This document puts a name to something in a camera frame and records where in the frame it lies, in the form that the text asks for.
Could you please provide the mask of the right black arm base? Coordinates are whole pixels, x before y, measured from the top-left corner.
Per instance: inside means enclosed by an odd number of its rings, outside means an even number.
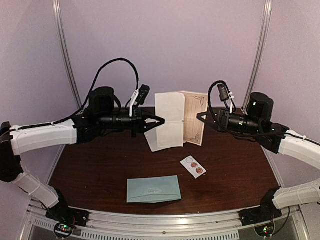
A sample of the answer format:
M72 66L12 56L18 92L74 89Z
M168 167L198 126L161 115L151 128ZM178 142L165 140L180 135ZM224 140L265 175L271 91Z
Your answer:
M279 188L270 189L260 201L260 205L245 208L238 212L242 226L255 225L271 221L282 216L282 211L273 203L274 195Z

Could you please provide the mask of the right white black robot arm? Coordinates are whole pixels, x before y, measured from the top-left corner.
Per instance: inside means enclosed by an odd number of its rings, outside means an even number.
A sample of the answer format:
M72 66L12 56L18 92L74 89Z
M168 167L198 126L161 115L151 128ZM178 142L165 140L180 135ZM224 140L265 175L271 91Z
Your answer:
M300 135L289 127L271 122L274 101L261 92L250 94L246 113L233 113L221 109L215 114L212 109L197 114L205 123L204 116L212 115L212 128L226 132L237 139L253 139L264 149L300 160L316 169L320 167L320 144ZM268 220L276 211L295 206L316 203L320 200L320 181L314 180L293 187L271 189L262 198L256 210L259 220Z

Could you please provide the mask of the beige decorated letter paper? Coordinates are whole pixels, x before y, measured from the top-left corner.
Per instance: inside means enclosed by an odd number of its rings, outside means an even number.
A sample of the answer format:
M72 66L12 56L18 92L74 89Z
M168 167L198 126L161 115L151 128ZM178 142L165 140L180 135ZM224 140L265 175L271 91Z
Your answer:
M205 124L197 119L208 109L206 93L177 91L155 94L155 114L165 120L156 130L159 149L183 147L185 143L201 146Z

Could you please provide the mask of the light blue envelope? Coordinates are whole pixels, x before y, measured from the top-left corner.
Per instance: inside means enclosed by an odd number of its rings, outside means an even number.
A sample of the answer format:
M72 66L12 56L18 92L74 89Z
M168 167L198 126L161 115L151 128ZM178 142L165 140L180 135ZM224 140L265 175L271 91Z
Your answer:
M181 199L177 175L127 180L127 203L156 204Z

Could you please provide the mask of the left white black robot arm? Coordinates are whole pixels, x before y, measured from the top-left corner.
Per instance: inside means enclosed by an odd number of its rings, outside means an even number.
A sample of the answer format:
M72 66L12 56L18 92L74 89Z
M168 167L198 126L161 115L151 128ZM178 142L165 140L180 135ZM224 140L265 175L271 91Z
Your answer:
M130 130L132 137L146 133L165 123L162 117L144 111L142 105L150 88L142 85L131 97L129 111L121 110L121 103L111 87L98 87L88 95L88 107L60 123L48 122L29 126L0 127L0 180L12 183L37 198L61 222L72 218L72 211L57 189L41 183L23 170L21 154L37 149L84 144L103 137L107 131Z

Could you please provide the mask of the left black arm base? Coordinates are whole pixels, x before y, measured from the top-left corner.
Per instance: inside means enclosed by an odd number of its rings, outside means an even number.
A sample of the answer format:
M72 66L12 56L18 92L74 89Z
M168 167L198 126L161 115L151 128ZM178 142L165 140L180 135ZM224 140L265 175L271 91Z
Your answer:
M86 227L89 212L86 210L69 207L63 194L57 189L58 203L51 207L45 207L45 217L57 222L66 224L67 226Z

